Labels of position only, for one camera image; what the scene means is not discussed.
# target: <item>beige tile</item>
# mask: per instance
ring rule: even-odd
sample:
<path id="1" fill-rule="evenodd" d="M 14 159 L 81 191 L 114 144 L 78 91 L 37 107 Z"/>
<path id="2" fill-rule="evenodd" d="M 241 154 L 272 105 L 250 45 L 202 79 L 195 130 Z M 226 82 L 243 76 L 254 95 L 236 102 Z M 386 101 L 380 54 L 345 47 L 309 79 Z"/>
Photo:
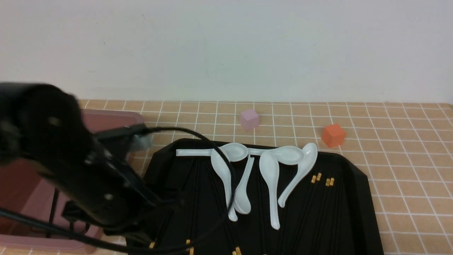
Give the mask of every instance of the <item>beige tile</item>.
<path id="1" fill-rule="evenodd" d="M 365 106 L 349 106 L 351 117 L 369 117 Z"/>
<path id="2" fill-rule="evenodd" d="M 388 165 L 386 155 L 383 152 L 364 152 L 369 165 Z"/>
<path id="3" fill-rule="evenodd" d="M 400 140 L 406 140 L 406 141 L 418 141 L 420 140 L 419 137 L 417 136 L 417 133 L 415 130 L 411 129 L 397 129 L 396 132 L 398 133 L 398 136 L 400 137 Z"/>
<path id="4" fill-rule="evenodd" d="M 409 118 L 426 118 L 422 109 L 406 109 L 406 114 Z"/>
<path id="5" fill-rule="evenodd" d="M 352 123 L 356 128 L 372 128 L 373 124 L 369 118 L 352 118 Z"/>
<path id="6" fill-rule="evenodd" d="M 435 168 L 432 167 L 415 167 L 415 172 L 417 173 L 421 181 L 440 181 L 440 176 L 437 173 Z"/>
<path id="7" fill-rule="evenodd" d="M 411 119 L 410 122 L 415 129 L 433 129 L 433 126 L 431 126 L 427 119 Z"/>
<path id="8" fill-rule="evenodd" d="M 275 139 L 273 137 L 256 137 L 255 143 L 256 145 L 275 147 Z"/>
<path id="9" fill-rule="evenodd" d="M 219 142 L 234 142 L 234 136 L 215 136 L 214 139 Z"/>
<path id="10" fill-rule="evenodd" d="M 429 215 L 412 215 L 417 230 L 421 233 L 442 233 L 442 227 L 440 226 L 436 216 Z"/>
<path id="11" fill-rule="evenodd" d="M 161 113 L 158 119 L 159 123 L 176 123 L 179 113 Z"/>
<path id="12" fill-rule="evenodd" d="M 315 137 L 312 127 L 294 127 L 297 137 Z"/>
<path id="13" fill-rule="evenodd" d="M 354 128 L 344 127 L 343 130 L 346 133 L 346 138 L 347 139 L 357 139 L 356 131 L 355 131 Z"/>
<path id="14" fill-rule="evenodd" d="M 390 167 L 370 166 L 374 179 L 393 180 L 393 173 Z"/>
<path id="15" fill-rule="evenodd" d="M 433 209 L 429 204 L 428 198 L 424 197 L 406 197 L 405 198 L 409 211 L 411 213 L 432 214 Z"/>
<path id="16" fill-rule="evenodd" d="M 308 105 L 292 105 L 293 115 L 310 116 L 310 107 Z"/>
<path id="17" fill-rule="evenodd" d="M 349 117 L 332 117 L 332 122 L 340 125 L 342 128 L 353 127 L 351 118 Z"/>
<path id="18" fill-rule="evenodd" d="M 272 107 L 274 115 L 291 115 L 291 106 L 289 104 L 274 104 Z"/>
<path id="19" fill-rule="evenodd" d="M 181 102 L 163 102 L 162 112 L 178 113 Z"/>
<path id="20" fill-rule="evenodd" d="M 198 112 L 199 113 L 216 113 L 217 112 L 217 103 L 201 102 Z"/>
<path id="21" fill-rule="evenodd" d="M 386 152 L 404 152 L 400 141 L 381 141 L 381 143 Z"/>
<path id="22" fill-rule="evenodd" d="M 379 231 L 382 232 L 390 231 L 389 224 L 387 223 L 387 219 L 384 214 L 376 214 L 376 221 Z"/>
<path id="23" fill-rule="evenodd" d="M 272 126 L 258 126 L 255 128 L 256 136 L 274 137 L 274 127 Z"/>
<path id="24" fill-rule="evenodd" d="M 232 114 L 217 114 L 216 123 L 217 124 L 233 124 L 234 115 Z"/>
<path id="25" fill-rule="evenodd" d="M 360 140 L 363 151 L 366 152 L 382 152 L 381 143 L 377 140 Z"/>
<path id="26" fill-rule="evenodd" d="M 312 116 L 330 116 L 329 106 L 326 105 L 312 105 L 311 107 Z"/>
<path id="27" fill-rule="evenodd" d="M 385 102 L 384 105 L 387 107 L 403 107 L 402 103 Z"/>
<path id="28" fill-rule="evenodd" d="M 197 124 L 195 131 L 202 135 L 213 135 L 214 134 L 214 124 Z"/>
<path id="29" fill-rule="evenodd" d="M 432 167 L 433 163 L 426 154 L 408 154 L 413 166 L 416 167 Z"/>
<path id="30" fill-rule="evenodd" d="M 293 116 L 293 121 L 295 126 L 313 126 L 311 117 Z"/>
<path id="31" fill-rule="evenodd" d="M 235 103 L 218 103 L 217 105 L 217 113 L 236 113 L 235 112 Z"/>
<path id="32" fill-rule="evenodd" d="M 437 214 L 451 214 L 453 211 L 453 200 L 451 198 L 430 198 L 434 211 Z"/>
<path id="33" fill-rule="evenodd" d="M 365 158 L 362 152 L 343 152 L 343 156 L 353 164 L 365 165 Z"/>
<path id="34" fill-rule="evenodd" d="M 392 166 L 410 166 L 409 158 L 406 154 L 387 152 L 387 159 Z"/>
<path id="35" fill-rule="evenodd" d="M 340 146 L 342 150 L 345 151 L 360 151 L 360 144 L 358 140 L 347 139 L 344 140 L 343 145 Z"/>
<path id="36" fill-rule="evenodd" d="M 126 105 L 124 106 L 125 111 L 136 111 L 141 112 L 144 106 L 144 101 L 126 101 Z"/>
<path id="37" fill-rule="evenodd" d="M 266 105 L 266 106 L 270 109 L 270 113 L 266 113 L 266 114 L 272 114 L 272 106 L 271 105 Z M 237 103 L 236 104 L 236 113 L 241 113 L 241 112 L 249 110 L 249 109 L 253 109 L 253 104 L 251 104 L 251 103 Z"/>
<path id="38" fill-rule="evenodd" d="M 442 224 L 445 233 L 453 234 L 453 216 L 439 216 L 439 221 Z"/>
<path id="39" fill-rule="evenodd" d="M 375 185 L 379 195 L 401 196 L 396 181 L 375 181 Z"/>
<path id="40" fill-rule="evenodd" d="M 294 137 L 294 127 L 275 127 L 276 137 Z"/>
<path id="41" fill-rule="evenodd" d="M 271 115 L 261 115 L 260 125 L 274 125 L 274 118 Z"/>
<path id="42" fill-rule="evenodd" d="M 316 127 L 325 127 L 333 124 L 330 117 L 313 117 L 312 119 L 313 125 Z"/>
<path id="43" fill-rule="evenodd" d="M 453 254 L 445 235 L 420 235 L 426 251 L 430 254 Z"/>
<path id="44" fill-rule="evenodd" d="M 428 119 L 445 119 L 447 118 L 441 109 L 425 109 Z"/>
<path id="45" fill-rule="evenodd" d="M 216 122 L 215 114 L 198 114 L 197 123 L 212 123 Z"/>
<path id="46" fill-rule="evenodd" d="M 105 110 L 116 110 L 116 111 L 123 110 L 125 103 L 126 101 L 124 100 L 109 100 L 107 102 Z"/>
<path id="47" fill-rule="evenodd" d="M 241 125 L 236 125 L 235 126 L 235 134 L 237 136 L 254 136 L 254 129 L 252 130 L 245 130 Z"/>
<path id="48" fill-rule="evenodd" d="M 160 112 L 162 102 L 160 101 L 146 101 L 143 106 L 143 111 L 146 112 Z"/>
<path id="49" fill-rule="evenodd" d="M 242 144 L 255 144 L 255 139 L 253 137 L 234 137 L 234 142 L 242 143 Z"/>
<path id="50" fill-rule="evenodd" d="M 181 112 L 182 113 L 198 113 L 198 102 L 182 102 Z"/>
<path id="51" fill-rule="evenodd" d="M 275 138 L 276 141 L 276 146 L 277 147 L 282 147 L 282 146 L 297 146 L 296 144 L 296 139 L 295 138 L 286 138 L 286 137 L 277 137 Z"/>
<path id="52" fill-rule="evenodd" d="M 437 171 L 444 181 L 453 181 L 453 167 L 438 168 Z"/>
<path id="53" fill-rule="evenodd" d="M 404 146 L 406 152 L 415 152 L 415 153 L 425 153 L 425 149 L 423 147 L 422 142 L 420 141 L 402 141 L 401 142 Z"/>
<path id="54" fill-rule="evenodd" d="M 371 118 L 375 128 L 393 128 L 392 122 L 387 118 Z"/>
<path id="55" fill-rule="evenodd" d="M 392 129 L 376 129 L 377 135 L 381 140 L 399 140 L 395 130 Z"/>
<path id="56" fill-rule="evenodd" d="M 453 142 L 453 130 L 452 131 L 437 131 L 440 139 L 443 142 Z"/>
<path id="57" fill-rule="evenodd" d="M 387 108 L 387 113 L 390 118 L 407 118 L 403 108 Z"/>
<path id="58" fill-rule="evenodd" d="M 437 136 L 434 130 L 417 130 L 417 134 L 422 141 L 439 141 L 439 136 Z"/>
<path id="59" fill-rule="evenodd" d="M 377 139 L 376 131 L 371 128 L 356 128 L 359 139 Z"/>
<path id="60" fill-rule="evenodd" d="M 397 252 L 395 241 L 393 240 L 393 235 L 391 233 L 381 233 L 381 242 L 382 248 L 385 253 Z"/>
<path id="61" fill-rule="evenodd" d="M 394 233 L 394 237 L 400 252 L 424 253 L 423 245 L 418 234 Z"/>
<path id="62" fill-rule="evenodd" d="M 297 141 L 297 146 L 302 148 L 304 147 L 305 145 L 313 142 L 314 144 L 316 144 L 316 139 L 315 138 L 296 138 L 296 141 Z"/>
<path id="63" fill-rule="evenodd" d="M 143 112 L 141 114 L 145 122 L 157 122 L 157 119 L 159 118 L 159 113 L 157 112 Z"/>
<path id="64" fill-rule="evenodd" d="M 197 120 L 196 113 L 180 113 L 178 117 L 179 123 L 195 123 Z"/>
<path id="65" fill-rule="evenodd" d="M 430 157 L 437 167 L 453 167 L 453 160 L 448 154 L 430 154 Z"/>
<path id="66" fill-rule="evenodd" d="M 422 182 L 427 196 L 450 197 L 447 188 L 442 183 Z"/>
<path id="67" fill-rule="evenodd" d="M 406 108 L 422 108 L 419 103 L 403 103 L 403 106 Z"/>
<path id="68" fill-rule="evenodd" d="M 255 104 L 255 112 L 257 114 L 272 114 L 271 104 Z"/>
<path id="69" fill-rule="evenodd" d="M 453 142 L 444 142 L 443 144 L 447 148 L 448 152 L 453 154 Z"/>
<path id="70" fill-rule="evenodd" d="M 381 201 L 386 212 L 402 212 L 402 213 L 408 212 L 402 197 L 382 196 Z"/>
<path id="71" fill-rule="evenodd" d="M 292 126 L 293 118 L 291 116 L 274 116 L 274 125 L 276 125 L 276 126 Z"/>
<path id="72" fill-rule="evenodd" d="M 388 118 L 386 109 L 384 107 L 367 107 L 370 117 L 384 117 Z"/>
<path id="73" fill-rule="evenodd" d="M 409 119 L 400 119 L 400 118 L 393 118 L 392 124 L 396 129 L 403 128 L 403 129 L 413 129 L 412 123 Z"/>
<path id="74" fill-rule="evenodd" d="M 410 215 L 388 214 L 387 219 L 389 220 L 392 231 L 417 232 Z"/>
<path id="75" fill-rule="evenodd" d="M 392 167 L 397 180 L 416 181 L 417 176 L 412 167 Z"/>
<path id="76" fill-rule="evenodd" d="M 102 110 L 107 104 L 107 100 L 90 100 L 87 103 L 87 106 L 85 109 L 97 109 L 97 110 Z"/>
<path id="77" fill-rule="evenodd" d="M 234 135 L 234 126 L 233 125 L 216 125 L 215 133 L 218 135 Z"/>
<path id="78" fill-rule="evenodd" d="M 381 202 L 379 201 L 379 198 L 377 196 L 371 196 L 371 199 L 373 200 L 373 207 L 375 212 L 383 212 L 384 210 L 382 209 Z"/>
<path id="79" fill-rule="evenodd" d="M 399 181 L 398 184 L 403 196 L 425 196 L 423 188 L 418 181 Z"/>
<path id="80" fill-rule="evenodd" d="M 452 130 L 453 129 L 453 126 L 451 125 L 450 121 L 447 119 L 432 119 L 431 125 L 433 125 L 433 127 L 437 130 L 440 130 L 440 129 Z"/>
<path id="81" fill-rule="evenodd" d="M 346 106 L 329 106 L 331 116 L 349 117 Z"/>

